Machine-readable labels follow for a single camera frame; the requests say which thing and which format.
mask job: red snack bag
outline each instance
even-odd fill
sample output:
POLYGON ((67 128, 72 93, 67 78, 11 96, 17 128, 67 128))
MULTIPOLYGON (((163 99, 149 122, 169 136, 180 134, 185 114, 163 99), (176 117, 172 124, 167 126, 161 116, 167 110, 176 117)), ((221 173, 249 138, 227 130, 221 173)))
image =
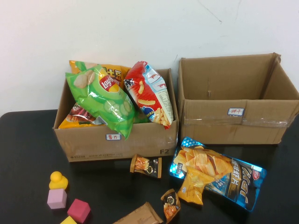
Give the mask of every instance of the red snack bag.
POLYGON ((124 83, 149 120, 168 129, 173 113, 164 79, 147 62, 141 61, 128 72, 124 83))

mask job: toy block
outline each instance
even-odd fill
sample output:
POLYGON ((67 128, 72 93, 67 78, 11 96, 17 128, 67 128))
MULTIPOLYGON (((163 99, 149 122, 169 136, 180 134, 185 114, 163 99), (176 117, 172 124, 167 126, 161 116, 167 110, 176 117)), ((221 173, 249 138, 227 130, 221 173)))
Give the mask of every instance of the toy block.
POLYGON ((61 224, 77 224, 70 216, 68 216, 61 224))
POLYGON ((67 214, 76 222, 83 223, 90 212, 88 203, 75 199, 71 204, 67 214))
POLYGON ((65 208, 66 192, 63 189, 49 190, 47 204, 51 209, 65 208))

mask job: black table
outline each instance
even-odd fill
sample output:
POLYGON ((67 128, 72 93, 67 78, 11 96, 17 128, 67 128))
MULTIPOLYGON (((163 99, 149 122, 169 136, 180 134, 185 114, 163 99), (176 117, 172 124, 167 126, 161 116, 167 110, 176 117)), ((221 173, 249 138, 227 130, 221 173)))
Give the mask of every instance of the black table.
MULTIPOLYGON (((129 173, 130 160, 69 163, 52 130, 55 115, 56 110, 11 112, 0 118, 0 223, 59 224, 75 198, 89 203, 89 224, 113 223, 145 202, 165 220, 160 197, 182 184, 168 173, 171 156, 163 157, 160 180, 129 173), (69 180, 66 209, 47 205, 55 170, 69 180)), ((255 209, 247 212, 204 191, 203 206, 181 200, 173 223, 298 223, 299 117, 278 146, 210 148, 267 169, 255 209)))

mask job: yellow block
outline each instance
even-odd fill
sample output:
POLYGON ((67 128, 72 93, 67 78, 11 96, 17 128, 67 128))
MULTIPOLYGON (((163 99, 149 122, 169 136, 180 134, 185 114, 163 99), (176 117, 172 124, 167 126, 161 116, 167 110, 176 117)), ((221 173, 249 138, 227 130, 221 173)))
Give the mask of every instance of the yellow block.
POLYGON ((61 224, 77 224, 70 216, 68 216, 61 224))

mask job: open cardboard box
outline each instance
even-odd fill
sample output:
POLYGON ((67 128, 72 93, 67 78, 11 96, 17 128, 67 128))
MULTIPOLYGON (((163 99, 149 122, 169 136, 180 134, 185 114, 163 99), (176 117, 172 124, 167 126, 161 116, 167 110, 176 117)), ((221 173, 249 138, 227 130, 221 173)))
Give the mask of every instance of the open cardboard box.
POLYGON ((107 126, 58 129, 75 104, 65 81, 54 131, 68 160, 90 161, 174 155, 178 139, 178 111, 172 84, 171 70, 157 70, 164 78, 172 104, 174 121, 167 130, 156 123, 133 124, 127 140, 107 126))
POLYGON ((182 58, 180 137, 203 144, 277 144, 299 113, 280 55, 182 58))

